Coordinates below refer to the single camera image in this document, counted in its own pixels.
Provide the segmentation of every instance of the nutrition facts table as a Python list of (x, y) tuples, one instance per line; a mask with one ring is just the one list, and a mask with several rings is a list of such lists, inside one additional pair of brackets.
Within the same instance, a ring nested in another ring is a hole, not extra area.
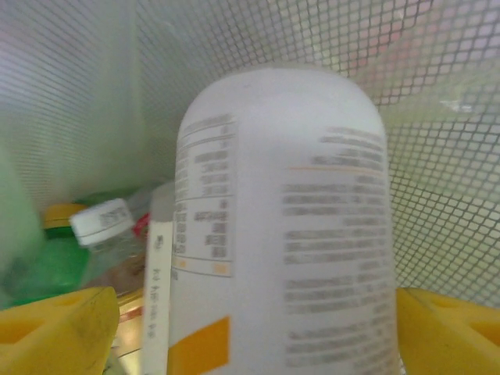
[(230, 116), (186, 127), (177, 144), (173, 276), (231, 276), (236, 123)]

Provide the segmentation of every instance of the yellow bottle cap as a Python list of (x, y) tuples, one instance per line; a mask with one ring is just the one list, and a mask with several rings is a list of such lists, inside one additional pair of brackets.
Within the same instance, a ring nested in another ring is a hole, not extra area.
[(87, 206), (77, 203), (51, 205), (45, 210), (44, 229), (71, 227), (70, 217), (86, 208)]

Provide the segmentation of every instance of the white bottle cap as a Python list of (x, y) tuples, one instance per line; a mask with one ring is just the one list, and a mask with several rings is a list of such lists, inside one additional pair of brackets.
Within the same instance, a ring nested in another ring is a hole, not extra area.
[(126, 202), (113, 199), (85, 209), (71, 216), (71, 227), (80, 246), (91, 246), (106, 241), (134, 226)]

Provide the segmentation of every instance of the mesh basket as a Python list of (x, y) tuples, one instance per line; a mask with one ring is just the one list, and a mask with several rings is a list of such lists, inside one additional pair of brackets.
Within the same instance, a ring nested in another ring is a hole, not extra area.
[(401, 286), (500, 306), (497, 0), (4, 0), (2, 265), (36, 212), (172, 178), (207, 84), (293, 61), (353, 79), (387, 126)]

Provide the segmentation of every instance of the grid pattern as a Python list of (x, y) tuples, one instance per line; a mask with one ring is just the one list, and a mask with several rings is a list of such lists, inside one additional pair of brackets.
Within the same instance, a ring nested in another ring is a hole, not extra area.
[(500, 307), (499, 17), (498, 0), (4, 0), (0, 194), (20, 180), (24, 209), (0, 210), (2, 240), (30, 200), (171, 178), (210, 82), (308, 63), (379, 105), (399, 284)]

